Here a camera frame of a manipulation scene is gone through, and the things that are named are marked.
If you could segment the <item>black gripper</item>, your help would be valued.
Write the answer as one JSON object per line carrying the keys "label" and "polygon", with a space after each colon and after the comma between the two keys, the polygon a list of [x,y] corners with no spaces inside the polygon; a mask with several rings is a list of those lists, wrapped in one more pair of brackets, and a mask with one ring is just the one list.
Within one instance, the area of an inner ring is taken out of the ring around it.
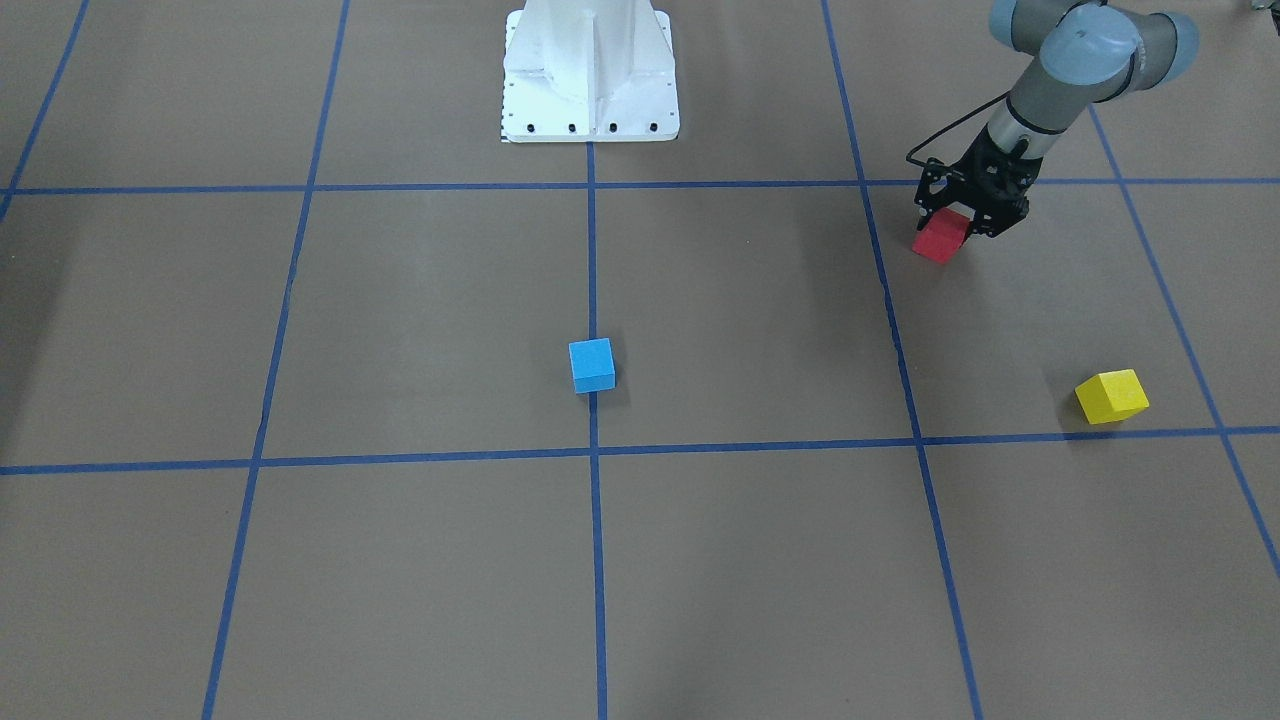
{"label": "black gripper", "polygon": [[1018,151],[1005,152],[993,140],[974,140],[951,167],[928,158],[914,196],[919,223],[954,202],[974,211],[966,237],[993,238],[1023,222],[1030,210],[1027,195],[1041,173],[1039,158],[1024,158],[1025,145],[1019,141]]}

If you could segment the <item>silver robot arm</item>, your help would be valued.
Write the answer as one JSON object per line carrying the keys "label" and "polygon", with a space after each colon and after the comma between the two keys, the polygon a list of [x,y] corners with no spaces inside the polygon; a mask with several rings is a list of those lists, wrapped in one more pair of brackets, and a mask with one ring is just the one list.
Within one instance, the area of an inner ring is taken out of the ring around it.
{"label": "silver robot arm", "polygon": [[996,1],[988,22],[992,36],[1030,64],[989,101],[993,114],[959,160],[908,155],[922,169],[916,228],[961,205],[974,213],[961,241],[996,237],[1027,218],[1044,158],[1087,108],[1174,81],[1201,47],[1190,17],[1108,1]]}

